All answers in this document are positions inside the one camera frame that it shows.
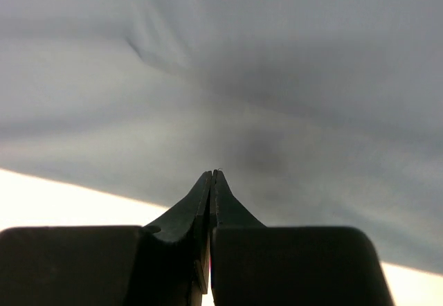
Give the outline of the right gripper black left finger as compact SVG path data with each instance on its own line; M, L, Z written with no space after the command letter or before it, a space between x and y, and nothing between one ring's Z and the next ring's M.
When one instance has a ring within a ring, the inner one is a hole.
M144 226L124 305L200 305L209 281L212 173Z

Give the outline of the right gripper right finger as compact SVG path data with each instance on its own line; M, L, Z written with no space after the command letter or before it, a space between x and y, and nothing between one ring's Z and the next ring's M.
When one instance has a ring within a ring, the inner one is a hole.
M214 170L210 184L210 274L216 305L235 305L243 298L244 261L253 255L257 233L266 230L234 196L221 170Z

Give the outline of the teal t-shirt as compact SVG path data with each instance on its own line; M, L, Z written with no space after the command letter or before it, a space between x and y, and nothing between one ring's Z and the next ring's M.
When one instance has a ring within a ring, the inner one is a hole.
M442 272L442 0L1 0L1 167Z

